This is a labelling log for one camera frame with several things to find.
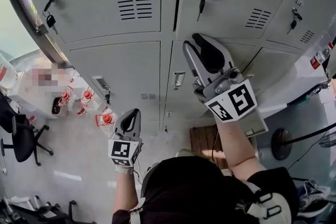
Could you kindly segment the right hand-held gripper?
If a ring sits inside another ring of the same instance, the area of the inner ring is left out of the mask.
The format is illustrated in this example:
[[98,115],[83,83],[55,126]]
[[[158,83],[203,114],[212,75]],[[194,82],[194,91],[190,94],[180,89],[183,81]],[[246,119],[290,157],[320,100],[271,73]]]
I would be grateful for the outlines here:
[[225,47],[203,34],[194,33],[193,39],[201,50],[185,40],[183,54],[199,84],[195,95],[221,122],[238,121],[257,106],[249,80],[243,78],[238,68],[231,68],[212,82],[212,73],[225,66]]

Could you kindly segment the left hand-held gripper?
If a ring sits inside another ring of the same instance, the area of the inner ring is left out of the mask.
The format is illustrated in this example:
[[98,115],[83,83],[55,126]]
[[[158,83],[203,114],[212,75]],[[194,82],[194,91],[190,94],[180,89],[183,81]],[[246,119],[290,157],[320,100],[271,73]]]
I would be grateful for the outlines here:
[[[132,112],[132,136],[139,136],[141,132],[141,112],[134,109]],[[115,122],[111,137],[108,139],[108,157],[113,163],[121,167],[133,167],[142,148],[141,138],[131,138],[125,134],[130,127],[130,112],[122,114]]]

